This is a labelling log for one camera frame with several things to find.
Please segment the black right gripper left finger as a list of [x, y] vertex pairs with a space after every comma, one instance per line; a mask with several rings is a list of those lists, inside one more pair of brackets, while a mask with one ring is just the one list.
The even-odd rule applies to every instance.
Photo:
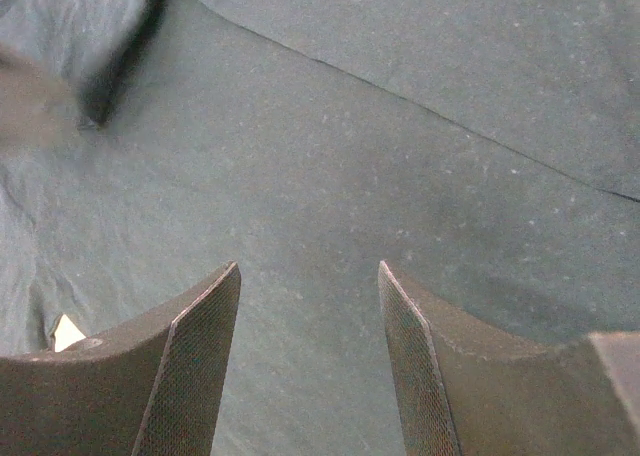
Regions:
[[240, 288], [229, 262], [61, 352], [2, 357], [2, 454], [210, 454]]

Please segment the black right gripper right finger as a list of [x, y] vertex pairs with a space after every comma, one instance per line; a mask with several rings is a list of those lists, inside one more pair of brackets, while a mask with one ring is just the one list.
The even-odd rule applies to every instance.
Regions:
[[378, 288], [410, 455], [635, 455], [639, 335], [541, 345], [430, 294], [387, 262]]

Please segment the black t-shirt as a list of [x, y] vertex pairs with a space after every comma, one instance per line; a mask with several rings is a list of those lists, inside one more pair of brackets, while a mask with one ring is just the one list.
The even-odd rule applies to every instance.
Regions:
[[639, 326], [639, 0], [1, 0], [68, 79], [1, 160], [1, 351], [229, 260], [217, 455], [403, 452], [391, 261], [542, 342]]

